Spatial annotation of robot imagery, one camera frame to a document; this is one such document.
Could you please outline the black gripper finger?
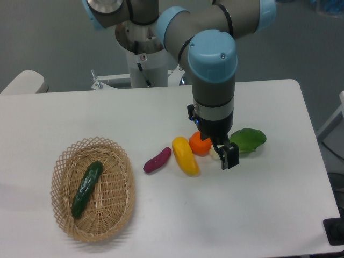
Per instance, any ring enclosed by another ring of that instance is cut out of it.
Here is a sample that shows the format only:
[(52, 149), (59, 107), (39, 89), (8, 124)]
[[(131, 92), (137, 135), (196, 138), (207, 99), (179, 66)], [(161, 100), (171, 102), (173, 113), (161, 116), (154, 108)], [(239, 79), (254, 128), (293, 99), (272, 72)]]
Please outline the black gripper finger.
[(227, 142), (218, 149), (221, 169), (231, 169), (239, 164), (239, 147), (235, 143)]

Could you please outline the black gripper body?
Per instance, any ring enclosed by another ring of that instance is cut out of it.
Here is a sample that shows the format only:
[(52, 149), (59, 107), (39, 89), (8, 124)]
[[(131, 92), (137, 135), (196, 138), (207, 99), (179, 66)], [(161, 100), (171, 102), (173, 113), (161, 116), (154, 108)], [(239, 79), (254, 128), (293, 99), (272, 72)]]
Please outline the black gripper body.
[(233, 125), (233, 112), (224, 119), (211, 121), (197, 115), (192, 104), (187, 106), (187, 111), (189, 120), (196, 124), (202, 140), (210, 138), (214, 145), (224, 145), (229, 141), (228, 132)]

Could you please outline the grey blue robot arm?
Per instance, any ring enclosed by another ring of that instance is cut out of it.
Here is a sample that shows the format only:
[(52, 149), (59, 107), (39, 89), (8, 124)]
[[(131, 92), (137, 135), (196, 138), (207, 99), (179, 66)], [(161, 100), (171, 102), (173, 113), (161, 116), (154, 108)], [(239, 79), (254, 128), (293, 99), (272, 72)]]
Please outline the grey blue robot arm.
[(159, 10), (158, 1), (83, 1), (94, 26), (116, 27), (116, 39), (127, 53), (132, 87), (167, 84), (169, 53), (191, 79), (193, 103), (188, 116), (210, 139), (222, 169), (239, 163), (239, 147), (228, 133), (233, 124), (235, 40), (271, 25), (275, 1), (213, 1), (204, 11), (182, 7)]

